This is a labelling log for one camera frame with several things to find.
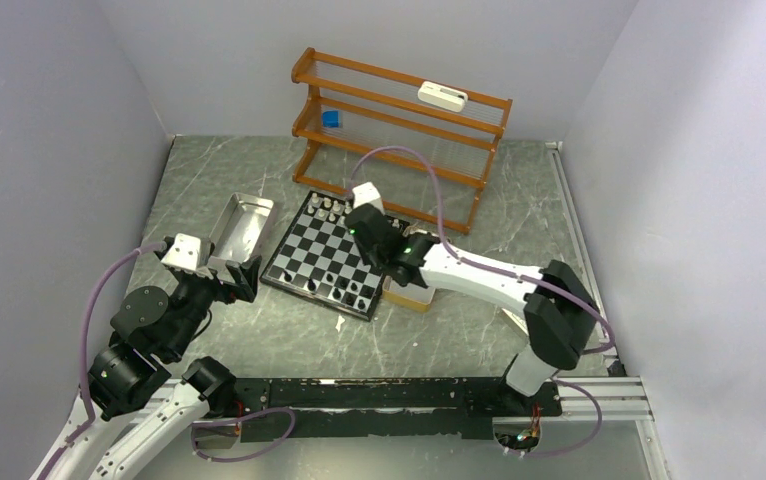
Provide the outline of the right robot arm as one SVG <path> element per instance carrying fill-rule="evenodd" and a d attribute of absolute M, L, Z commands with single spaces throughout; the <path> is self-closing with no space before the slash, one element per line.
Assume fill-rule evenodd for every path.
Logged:
<path fill-rule="evenodd" d="M 507 412 L 524 413 L 543 383 L 576 368 L 584 355 L 600 314 L 567 264 L 539 268 L 470 256 L 436 235 L 402 233 L 370 204 L 354 208 L 345 225 L 362 259 L 398 285 L 451 290 L 517 313 L 528 343 L 498 389 Z"/>

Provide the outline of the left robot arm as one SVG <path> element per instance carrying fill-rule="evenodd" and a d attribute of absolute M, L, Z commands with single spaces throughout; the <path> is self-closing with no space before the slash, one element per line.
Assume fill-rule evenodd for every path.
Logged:
<path fill-rule="evenodd" d="M 153 286 L 132 291 L 33 478 L 132 479 L 197 421 L 239 418 L 236 378 L 218 360 L 193 361 L 177 382 L 166 367 L 181 360 L 214 302 L 254 301 L 260 265 L 258 256 L 227 262 L 228 281 L 182 271 L 172 294 Z"/>

